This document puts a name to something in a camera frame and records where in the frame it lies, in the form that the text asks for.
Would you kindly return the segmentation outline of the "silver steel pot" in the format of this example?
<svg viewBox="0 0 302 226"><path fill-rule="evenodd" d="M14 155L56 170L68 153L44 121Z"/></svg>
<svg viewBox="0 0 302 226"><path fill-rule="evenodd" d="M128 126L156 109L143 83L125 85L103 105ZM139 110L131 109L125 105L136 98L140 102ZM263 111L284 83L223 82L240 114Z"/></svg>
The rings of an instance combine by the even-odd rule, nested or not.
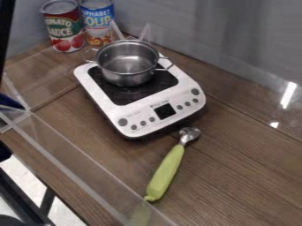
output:
<svg viewBox="0 0 302 226"><path fill-rule="evenodd" d="M87 63L97 65L104 80L119 87L137 87L145 84L155 75L155 72L165 72L167 68L156 69L160 56L156 49L144 41L119 40L108 43L100 49L91 48L84 52L95 52L92 60L84 58Z"/></svg>

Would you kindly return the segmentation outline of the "white and black induction stove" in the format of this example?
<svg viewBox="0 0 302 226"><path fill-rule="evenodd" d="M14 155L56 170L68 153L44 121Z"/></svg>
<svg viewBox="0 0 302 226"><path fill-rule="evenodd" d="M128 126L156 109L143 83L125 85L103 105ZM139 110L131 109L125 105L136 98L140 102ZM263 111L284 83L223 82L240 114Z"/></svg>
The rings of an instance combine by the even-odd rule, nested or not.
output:
<svg viewBox="0 0 302 226"><path fill-rule="evenodd" d="M192 116L205 106L193 79L161 56L155 77L140 87L116 87L101 78L96 64L74 68L74 77L116 130L137 139Z"/></svg>

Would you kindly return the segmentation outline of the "clear acrylic barrier panel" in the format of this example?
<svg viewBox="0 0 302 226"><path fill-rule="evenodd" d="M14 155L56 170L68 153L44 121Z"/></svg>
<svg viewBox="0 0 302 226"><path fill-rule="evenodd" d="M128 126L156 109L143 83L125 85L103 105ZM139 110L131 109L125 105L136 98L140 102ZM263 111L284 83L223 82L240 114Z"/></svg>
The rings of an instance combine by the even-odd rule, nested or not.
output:
<svg viewBox="0 0 302 226"><path fill-rule="evenodd" d="M121 138L68 72L5 72L4 141L88 226L176 226L169 202L143 200L147 179L175 139Z"/></svg>

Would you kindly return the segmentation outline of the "alphabet soup can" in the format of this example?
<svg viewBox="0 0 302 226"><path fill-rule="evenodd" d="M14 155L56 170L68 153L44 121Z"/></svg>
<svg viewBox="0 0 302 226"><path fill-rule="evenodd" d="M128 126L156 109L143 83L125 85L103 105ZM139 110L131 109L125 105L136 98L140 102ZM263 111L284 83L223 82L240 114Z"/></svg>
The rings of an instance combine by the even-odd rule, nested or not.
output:
<svg viewBox="0 0 302 226"><path fill-rule="evenodd" d="M101 47L111 42L111 20L115 18L113 0L79 0L85 28L85 41Z"/></svg>

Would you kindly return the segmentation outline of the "dark blue object at edge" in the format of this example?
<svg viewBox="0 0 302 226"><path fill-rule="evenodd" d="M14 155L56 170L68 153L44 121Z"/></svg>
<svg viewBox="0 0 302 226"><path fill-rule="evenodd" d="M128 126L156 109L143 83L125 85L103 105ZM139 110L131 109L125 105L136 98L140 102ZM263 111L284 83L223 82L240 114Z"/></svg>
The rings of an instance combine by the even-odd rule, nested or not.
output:
<svg viewBox="0 0 302 226"><path fill-rule="evenodd" d="M25 109L25 107L9 96L0 93L0 109Z"/></svg>

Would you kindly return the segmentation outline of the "tomato sauce can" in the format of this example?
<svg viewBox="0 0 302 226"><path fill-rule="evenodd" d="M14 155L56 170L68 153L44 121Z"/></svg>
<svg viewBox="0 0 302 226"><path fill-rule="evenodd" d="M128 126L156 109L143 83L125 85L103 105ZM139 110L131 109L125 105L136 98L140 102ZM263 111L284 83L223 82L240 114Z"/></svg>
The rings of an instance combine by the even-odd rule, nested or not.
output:
<svg viewBox="0 0 302 226"><path fill-rule="evenodd" d="M48 0L40 7L53 49L70 53L84 47L84 28L76 0Z"/></svg>

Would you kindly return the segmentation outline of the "green handled ice cream scoop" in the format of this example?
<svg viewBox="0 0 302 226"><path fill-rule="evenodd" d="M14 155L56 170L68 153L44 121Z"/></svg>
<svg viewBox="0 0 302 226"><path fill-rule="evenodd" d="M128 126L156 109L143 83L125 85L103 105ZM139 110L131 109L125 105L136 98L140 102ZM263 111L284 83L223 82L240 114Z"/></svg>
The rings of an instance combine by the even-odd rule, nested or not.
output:
<svg viewBox="0 0 302 226"><path fill-rule="evenodd" d="M168 151L147 185L144 196L145 201L156 201L163 197L181 162L185 143L196 139L199 136L200 130L195 127L184 127L179 131L179 142Z"/></svg>

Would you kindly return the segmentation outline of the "black metal table frame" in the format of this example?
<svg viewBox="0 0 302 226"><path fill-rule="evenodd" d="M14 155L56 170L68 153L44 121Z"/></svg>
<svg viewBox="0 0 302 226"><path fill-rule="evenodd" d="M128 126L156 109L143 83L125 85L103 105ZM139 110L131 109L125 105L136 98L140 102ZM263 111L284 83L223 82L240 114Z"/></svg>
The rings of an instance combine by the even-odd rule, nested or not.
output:
<svg viewBox="0 0 302 226"><path fill-rule="evenodd" d="M0 169L0 197L16 213L16 217L5 218L9 226L54 226L48 217L54 201L54 192L50 189L45 189L38 207L5 171Z"/></svg>

